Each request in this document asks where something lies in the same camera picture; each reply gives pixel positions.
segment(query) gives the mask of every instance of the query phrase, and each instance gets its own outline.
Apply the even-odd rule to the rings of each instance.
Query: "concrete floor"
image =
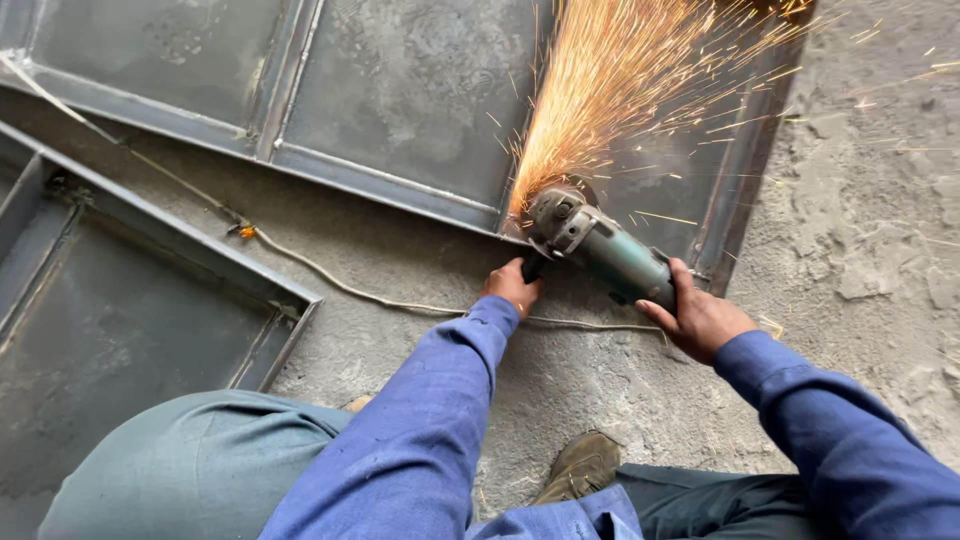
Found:
[[[768,168],[778,182],[761,193],[730,297],[755,318],[783,325],[782,340],[814,362],[863,381],[960,469],[960,75],[857,91],[960,59],[960,12],[952,0],[840,3],[820,3],[821,13],[850,13],[807,47],[790,100],[798,121],[780,128]],[[850,40],[881,17],[875,37]],[[36,99],[0,90],[0,119],[324,294],[274,393],[338,407],[376,392],[438,321],[358,301],[256,242],[225,238],[227,224],[198,200]],[[519,254],[479,234],[103,125],[375,294],[467,307],[486,275]],[[638,318],[571,270],[550,268],[545,277],[539,315]],[[529,502],[565,442],[591,428],[614,437],[635,462],[792,470],[755,413],[658,333],[527,326],[498,372],[477,473],[478,517]]]

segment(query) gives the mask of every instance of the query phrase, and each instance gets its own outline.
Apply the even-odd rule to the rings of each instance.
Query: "grinder body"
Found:
[[[567,258],[603,282],[619,304],[649,300],[677,313],[669,258],[644,246],[576,190],[553,186],[530,208],[531,243],[544,257]]]

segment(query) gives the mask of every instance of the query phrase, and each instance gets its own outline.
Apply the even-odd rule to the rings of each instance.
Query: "work boot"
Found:
[[[600,431],[587,431],[557,456],[550,479],[533,505],[574,501],[596,493],[613,482],[613,471],[619,466],[620,447]]]

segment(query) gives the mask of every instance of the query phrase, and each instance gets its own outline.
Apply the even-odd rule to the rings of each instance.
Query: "gray pants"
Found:
[[[238,390],[156,406],[108,435],[63,482],[39,538],[253,540],[352,416]],[[821,537],[794,476],[624,465],[617,481],[647,540]]]

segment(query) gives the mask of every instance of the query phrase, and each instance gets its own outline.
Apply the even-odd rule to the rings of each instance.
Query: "blue shirt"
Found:
[[[518,321],[488,296],[430,330],[294,484],[261,540],[642,538],[620,486],[470,525],[496,366]],[[732,339],[714,363],[851,538],[960,538],[960,476],[856,381],[762,331]]]

